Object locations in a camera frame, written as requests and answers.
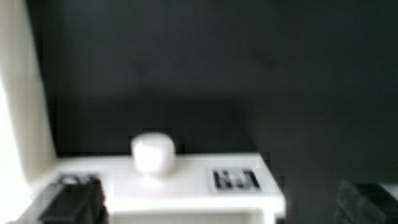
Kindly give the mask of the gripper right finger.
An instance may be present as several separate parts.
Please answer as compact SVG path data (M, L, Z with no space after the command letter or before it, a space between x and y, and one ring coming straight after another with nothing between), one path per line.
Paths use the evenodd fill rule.
M398 200L377 183L341 181L334 224L398 224Z

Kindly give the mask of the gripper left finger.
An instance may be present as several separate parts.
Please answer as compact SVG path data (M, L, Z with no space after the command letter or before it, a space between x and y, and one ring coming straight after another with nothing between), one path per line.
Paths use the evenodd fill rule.
M43 224L108 224L103 185L96 176L62 184L37 221Z

